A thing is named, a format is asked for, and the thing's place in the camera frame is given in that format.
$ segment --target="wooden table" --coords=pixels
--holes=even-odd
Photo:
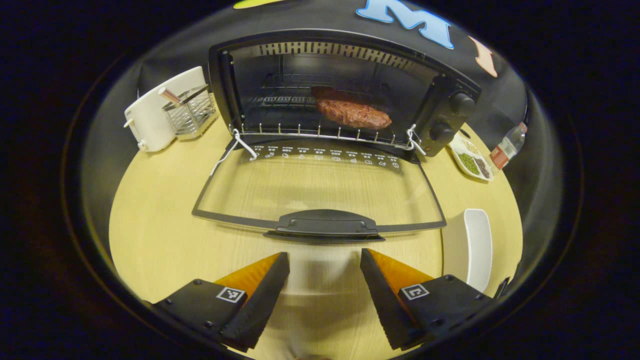
[[[463,129],[486,156],[489,150],[477,135],[467,125]],[[109,245],[120,277],[140,298],[157,302],[195,278],[213,282],[286,251],[291,264],[287,284],[256,349],[247,356],[376,360],[401,354],[391,350],[378,321],[359,269],[360,250],[369,247],[440,277],[440,230],[386,234],[386,241],[367,244],[305,245],[196,218],[191,215],[195,200],[229,141],[218,119],[197,140],[174,142],[154,154],[137,153],[120,182],[109,223]],[[485,293],[492,296],[505,277],[513,276],[522,255],[520,215],[507,179],[502,173],[490,183],[467,177],[448,150],[421,160],[445,218],[467,208],[488,214],[493,266]]]

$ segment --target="wire basket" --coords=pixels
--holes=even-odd
[[[216,108],[209,96],[209,85],[199,86],[180,94],[179,104],[163,106],[179,140],[196,138],[211,125]]]

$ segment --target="white plate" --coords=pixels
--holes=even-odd
[[[485,181],[493,181],[493,174],[491,173],[491,168],[489,167],[489,164],[487,164],[486,160],[482,156],[477,155],[472,151],[470,151],[465,145],[465,142],[471,144],[471,146],[477,149],[477,147],[472,142],[462,138],[462,136],[460,136],[460,134],[458,133],[456,133],[456,136],[454,136],[453,140],[447,145],[451,149],[451,152],[453,153],[453,158],[458,164],[458,167],[460,168],[460,170],[462,170],[462,172],[464,172],[466,175],[476,177],[478,179],[482,179]],[[462,163],[462,160],[460,159],[460,156],[458,155],[458,153],[467,154],[474,159],[479,159],[480,161],[482,161],[484,163],[484,168],[489,173],[489,177],[484,177],[484,175],[480,171],[480,167],[478,167],[477,165],[476,167],[478,168],[478,171],[480,171],[479,175],[475,175],[474,173],[469,171],[469,169],[467,169],[467,167]]]

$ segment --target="blue letter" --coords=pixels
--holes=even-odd
[[[420,29],[422,36],[448,49],[453,49],[453,44],[449,40],[448,22],[424,10],[413,12],[398,0],[367,0],[367,6],[356,10],[356,13],[362,17],[391,23],[394,18],[387,14],[387,8],[394,13],[405,29],[413,29],[424,22],[424,27]]]

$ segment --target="plastic bottle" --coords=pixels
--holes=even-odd
[[[509,130],[507,135],[504,136],[502,141],[489,155],[491,161],[487,162],[491,165],[492,171],[502,170],[509,163],[509,160],[518,154],[518,151],[520,151],[524,145],[524,137],[526,134],[527,126],[523,122]]]

